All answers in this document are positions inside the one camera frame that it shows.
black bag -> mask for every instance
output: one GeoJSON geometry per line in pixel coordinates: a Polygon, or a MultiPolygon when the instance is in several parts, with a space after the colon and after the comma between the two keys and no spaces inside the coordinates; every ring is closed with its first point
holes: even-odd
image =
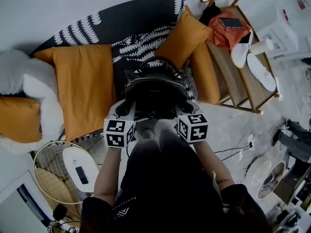
{"type": "Polygon", "coordinates": [[[136,102],[136,116],[141,118],[175,117],[175,104],[182,107],[187,101],[185,74],[163,57],[152,57],[143,62],[136,71],[126,71],[128,84],[125,100],[128,106],[136,102]],[[162,61],[164,65],[149,67],[151,61],[162,61]]]}

black t-shirt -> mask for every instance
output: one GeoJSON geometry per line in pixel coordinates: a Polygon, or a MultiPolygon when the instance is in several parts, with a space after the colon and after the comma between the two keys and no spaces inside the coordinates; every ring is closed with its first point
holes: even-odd
{"type": "Polygon", "coordinates": [[[170,139],[169,150],[156,151],[157,144],[141,147],[143,151],[138,149],[129,158],[114,207],[98,198],[83,201],[81,232],[187,226],[219,229],[228,227],[225,217],[231,206],[266,220],[244,185],[229,186],[219,194],[189,146],[170,139]],[[177,154],[172,149],[178,144],[177,154]]]}

white cup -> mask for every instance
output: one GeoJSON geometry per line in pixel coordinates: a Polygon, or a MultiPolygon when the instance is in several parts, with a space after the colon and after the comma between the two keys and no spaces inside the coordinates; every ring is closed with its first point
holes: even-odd
{"type": "Polygon", "coordinates": [[[259,41],[258,43],[251,45],[249,49],[249,51],[254,55],[267,52],[270,50],[273,50],[273,43],[270,39],[259,41]]]}

gray floor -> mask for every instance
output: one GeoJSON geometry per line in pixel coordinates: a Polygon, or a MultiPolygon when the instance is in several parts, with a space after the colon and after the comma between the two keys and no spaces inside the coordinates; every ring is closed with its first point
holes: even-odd
{"type": "MultiPolygon", "coordinates": [[[[260,153],[271,159],[272,165],[278,161],[287,159],[286,148],[280,150],[277,144],[271,147],[272,134],[279,127],[285,118],[298,121],[304,128],[309,129],[310,119],[310,95],[311,86],[307,79],[308,66],[298,61],[288,61],[285,63],[272,63],[274,73],[278,79],[279,90],[283,96],[283,101],[278,99],[271,100],[263,107],[264,115],[242,112],[234,109],[201,104],[200,107],[207,116],[209,122],[208,139],[214,151],[225,150],[234,147],[244,147],[248,144],[248,136],[243,140],[246,133],[253,135],[254,148],[237,154],[227,160],[225,164],[232,173],[233,179],[237,183],[243,183],[247,186],[251,195],[254,191],[250,184],[245,180],[245,169],[249,166],[254,157],[260,153]]],[[[93,146],[101,136],[97,136],[87,142],[82,143],[86,149],[93,146]]],[[[131,143],[129,149],[132,149],[134,143],[131,143]]],[[[90,153],[98,163],[102,163],[106,147],[104,140],[96,144],[90,153]]],[[[220,153],[220,158],[225,158],[235,153],[234,150],[220,153]]],[[[119,184],[125,173],[127,162],[126,151],[122,150],[122,161],[119,174],[119,184]]],[[[279,202],[275,194],[258,201],[259,205],[267,213],[279,202]]]]}

smartphone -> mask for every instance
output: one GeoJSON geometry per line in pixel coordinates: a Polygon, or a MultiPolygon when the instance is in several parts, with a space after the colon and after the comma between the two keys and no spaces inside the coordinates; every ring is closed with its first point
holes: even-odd
{"type": "Polygon", "coordinates": [[[77,174],[81,180],[82,184],[88,184],[88,180],[81,166],[76,167],[77,174]]]}
{"type": "Polygon", "coordinates": [[[238,18],[220,18],[221,23],[226,28],[243,29],[244,26],[238,18]]]}

